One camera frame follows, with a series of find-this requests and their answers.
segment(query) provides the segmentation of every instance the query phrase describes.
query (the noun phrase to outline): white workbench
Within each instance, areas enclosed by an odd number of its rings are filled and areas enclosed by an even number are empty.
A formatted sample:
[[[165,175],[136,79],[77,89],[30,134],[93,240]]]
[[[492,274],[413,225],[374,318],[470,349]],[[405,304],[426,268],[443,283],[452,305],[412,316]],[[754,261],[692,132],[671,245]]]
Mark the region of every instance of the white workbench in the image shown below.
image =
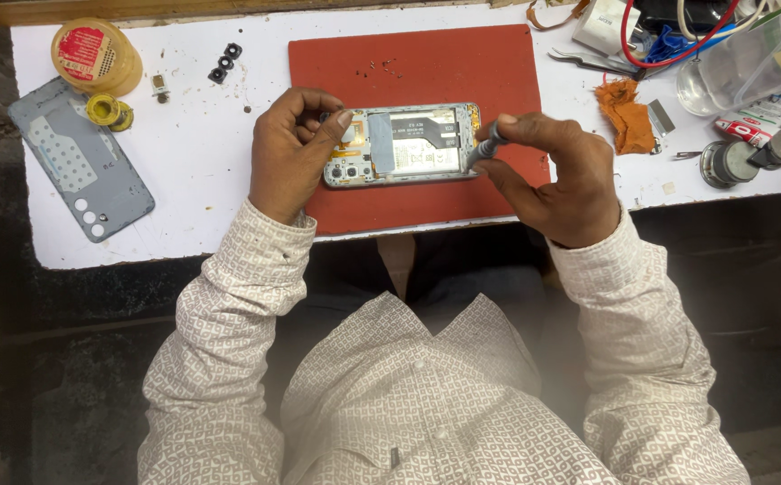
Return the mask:
[[[134,108],[136,121],[116,138],[156,199],[157,207],[131,227],[94,244],[85,237],[26,147],[28,206],[38,260],[49,269],[78,269],[215,251],[248,192],[255,119],[289,86],[290,40],[524,23],[525,8],[517,5],[490,9],[476,4],[320,11],[126,29],[127,37],[142,56],[147,79],[123,97]],[[538,17],[546,23],[552,18],[566,17],[568,11],[569,7],[549,8]],[[574,118],[584,129],[611,139],[613,128],[600,114],[593,93],[594,87],[602,83],[602,72],[547,56],[553,47],[565,52],[590,52],[570,39],[572,28],[570,24],[548,32],[532,29],[543,111],[557,118]],[[57,76],[49,53],[57,29],[58,26],[12,28],[20,96]],[[229,42],[237,42],[244,52],[225,82],[217,85],[207,79],[207,74]],[[167,105],[159,105],[150,94],[150,76],[159,72],[165,74],[171,90]],[[662,154],[616,158],[615,185],[623,203],[640,209],[781,193],[781,169],[762,171],[755,181],[717,190],[702,180],[698,159],[674,160],[678,151],[701,150],[719,139],[709,118],[690,115],[678,104],[675,72],[676,69],[660,72],[640,85],[640,102],[647,104],[659,98],[677,128],[663,140]],[[344,94],[337,93],[343,101]],[[252,112],[246,114],[245,106],[251,106]],[[455,221],[380,234],[509,220],[515,218]]]

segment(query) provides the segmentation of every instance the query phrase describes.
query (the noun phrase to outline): gray screwdriver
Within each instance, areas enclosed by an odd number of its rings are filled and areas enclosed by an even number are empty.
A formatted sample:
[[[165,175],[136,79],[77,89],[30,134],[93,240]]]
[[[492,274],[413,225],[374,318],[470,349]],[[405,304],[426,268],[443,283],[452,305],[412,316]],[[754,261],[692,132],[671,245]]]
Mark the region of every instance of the gray screwdriver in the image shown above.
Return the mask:
[[[492,158],[498,153],[498,145],[506,145],[510,143],[510,140],[502,137],[498,133],[498,122],[492,123],[490,126],[490,137],[487,140],[483,140],[478,144],[471,153],[468,154],[468,169],[474,167],[474,164],[478,160]]]

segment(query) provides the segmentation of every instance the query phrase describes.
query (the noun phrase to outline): rubber mat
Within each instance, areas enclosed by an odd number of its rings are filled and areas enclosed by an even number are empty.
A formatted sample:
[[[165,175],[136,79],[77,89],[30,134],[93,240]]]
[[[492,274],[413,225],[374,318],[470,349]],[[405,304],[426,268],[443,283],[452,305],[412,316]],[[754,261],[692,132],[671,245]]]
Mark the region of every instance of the rubber mat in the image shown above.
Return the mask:
[[[297,40],[288,44],[288,64],[292,85],[320,87],[348,108],[474,102],[484,122],[502,112],[540,109],[531,32],[524,24]],[[511,145],[498,157],[531,185],[550,181],[539,150]],[[341,190],[322,182],[306,212],[318,220],[318,234],[327,235],[513,210],[481,176]]]

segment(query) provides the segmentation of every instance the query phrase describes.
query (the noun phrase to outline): gray phone back cover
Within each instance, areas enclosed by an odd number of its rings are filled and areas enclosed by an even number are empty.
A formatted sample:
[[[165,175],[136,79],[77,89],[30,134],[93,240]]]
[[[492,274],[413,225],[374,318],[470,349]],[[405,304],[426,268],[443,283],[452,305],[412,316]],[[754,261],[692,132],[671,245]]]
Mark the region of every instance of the gray phone back cover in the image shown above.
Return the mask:
[[[10,105],[8,114],[75,221],[100,243],[152,211],[154,198],[109,128],[88,119],[87,101],[56,78]],[[80,198],[87,208],[76,204]]]

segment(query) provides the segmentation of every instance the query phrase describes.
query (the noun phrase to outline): man's left hand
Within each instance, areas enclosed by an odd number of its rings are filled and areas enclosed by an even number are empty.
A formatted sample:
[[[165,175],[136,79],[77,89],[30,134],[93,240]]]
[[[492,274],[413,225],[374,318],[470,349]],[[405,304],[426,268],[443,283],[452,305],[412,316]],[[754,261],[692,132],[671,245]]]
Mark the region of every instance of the man's left hand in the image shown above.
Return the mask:
[[[319,123],[322,112],[331,115]],[[282,94],[252,131],[253,206],[279,223],[294,223],[351,122],[342,101],[320,89],[293,87]]]

